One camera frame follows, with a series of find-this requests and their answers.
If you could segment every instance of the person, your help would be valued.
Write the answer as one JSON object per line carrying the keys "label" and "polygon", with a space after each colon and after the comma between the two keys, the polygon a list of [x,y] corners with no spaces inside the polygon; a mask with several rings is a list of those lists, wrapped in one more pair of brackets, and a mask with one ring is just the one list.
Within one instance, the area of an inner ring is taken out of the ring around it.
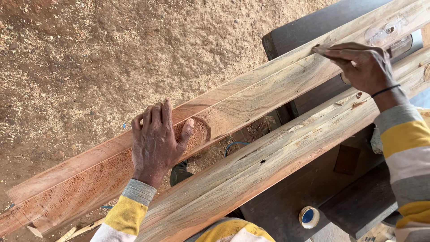
{"label": "person", "polygon": [[[397,223],[397,241],[429,241],[430,130],[394,80],[389,55],[380,48],[357,43],[332,46],[324,55],[344,71],[354,88],[370,94],[381,112],[375,124],[381,132],[398,211],[404,216]],[[133,178],[92,242],[135,240],[156,188],[185,151],[192,134],[194,121],[188,119],[179,138],[175,139],[171,115],[172,106],[167,98],[164,103],[149,106],[132,121]],[[172,170],[171,185],[191,175],[186,171],[186,163],[181,163]],[[223,218],[186,241],[274,240],[253,223]]]}

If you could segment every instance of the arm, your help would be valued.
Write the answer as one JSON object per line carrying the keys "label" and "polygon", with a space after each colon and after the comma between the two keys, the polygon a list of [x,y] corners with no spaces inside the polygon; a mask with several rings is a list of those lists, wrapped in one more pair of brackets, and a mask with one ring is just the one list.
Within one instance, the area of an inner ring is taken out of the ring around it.
{"label": "arm", "polygon": [[107,214],[92,242],[132,242],[136,239],[148,205],[157,191],[155,188],[185,151],[193,124],[194,120],[188,119],[180,137],[175,138],[169,98],[164,104],[159,102],[149,106],[133,119],[133,178],[118,203]]}
{"label": "arm", "polygon": [[[352,86],[375,94],[397,83],[388,54],[380,48],[344,43],[326,55],[347,60],[336,64]],[[391,187],[404,216],[397,222],[397,241],[430,239],[430,130],[400,87],[374,96],[381,114],[375,124],[381,132]]]}

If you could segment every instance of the dirt floor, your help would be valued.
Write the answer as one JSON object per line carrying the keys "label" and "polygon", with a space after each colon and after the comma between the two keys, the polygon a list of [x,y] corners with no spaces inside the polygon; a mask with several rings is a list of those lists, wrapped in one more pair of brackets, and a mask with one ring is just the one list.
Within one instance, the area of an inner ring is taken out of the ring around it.
{"label": "dirt floor", "polygon": [[[0,0],[0,206],[14,185],[130,129],[147,105],[179,105],[265,63],[261,37],[334,2]],[[190,158],[190,171],[232,141]],[[159,192],[168,187],[166,176]],[[55,241],[70,227],[4,239]]]}

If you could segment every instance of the black hair tie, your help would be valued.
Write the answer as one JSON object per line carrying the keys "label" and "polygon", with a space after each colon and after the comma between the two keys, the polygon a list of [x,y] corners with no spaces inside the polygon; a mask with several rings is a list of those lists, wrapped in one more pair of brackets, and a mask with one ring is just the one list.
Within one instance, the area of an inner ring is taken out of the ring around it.
{"label": "black hair tie", "polygon": [[400,84],[394,85],[394,86],[389,87],[389,88],[385,88],[384,90],[380,90],[379,92],[374,93],[374,94],[373,94],[373,95],[371,95],[370,97],[371,97],[371,98],[374,98],[376,95],[381,94],[381,93],[383,93],[383,92],[386,92],[386,91],[388,91],[388,90],[391,90],[391,89],[393,89],[393,88],[395,88],[395,87],[400,87]]}

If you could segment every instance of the sleeve cuff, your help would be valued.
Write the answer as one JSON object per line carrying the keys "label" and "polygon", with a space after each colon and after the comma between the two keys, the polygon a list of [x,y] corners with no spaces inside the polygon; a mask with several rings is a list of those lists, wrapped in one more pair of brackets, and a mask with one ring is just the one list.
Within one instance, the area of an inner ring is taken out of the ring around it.
{"label": "sleeve cuff", "polygon": [[157,189],[135,179],[131,179],[125,187],[122,196],[132,199],[145,206],[149,205]]}
{"label": "sleeve cuff", "polygon": [[389,128],[410,121],[423,120],[417,109],[411,105],[399,105],[383,111],[373,121],[381,134]]}

